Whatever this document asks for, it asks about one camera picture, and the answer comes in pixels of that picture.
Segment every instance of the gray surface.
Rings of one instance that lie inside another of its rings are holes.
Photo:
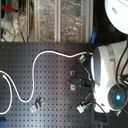
[[[23,99],[29,98],[31,94],[32,62],[40,51],[48,49],[66,54],[89,51],[87,44],[0,44],[0,69],[13,78]],[[13,104],[5,115],[7,121],[1,128],[92,128],[91,107],[81,115],[76,110],[76,106],[88,95],[89,90],[77,88],[76,91],[70,91],[68,76],[73,70],[80,78],[87,78],[77,57],[67,59],[53,54],[39,57],[35,68],[36,84],[33,99],[24,104],[19,101],[13,89]],[[29,108],[39,97],[43,97],[46,104],[40,111],[32,114]],[[0,111],[4,111],[8,104],[8,85],[0,75]],[[127,127],[127,117],[125,113],[119,118],[111,113],[112,123],[119,128]]]

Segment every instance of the cable connector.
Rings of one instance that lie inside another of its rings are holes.
[[[79,105],[77,108],[76,108],[78,111],[79,111],[79,113],[81,114],[81,113],[83,113],[84,112],[84,110],[86,110],[86,109],[88,109],[88,106],[86,106],[86,105]]]

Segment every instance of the metal clamp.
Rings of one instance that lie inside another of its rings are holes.
[[[42,105],[44,105],[44,104],[45,104],[44,99],[41,98],[39,101],[37,101],[37,102],[35,103],[35,105],[33,105],[33,106],[30,108],[31,112],[32,112],[32,113],[35,113],[35,112],[38,111],[38,110],[42,107]]]
[[[70,71],[70,77],[75,77],[75,71]],[[75,91],[76,85],[70,84],[70,90]]]

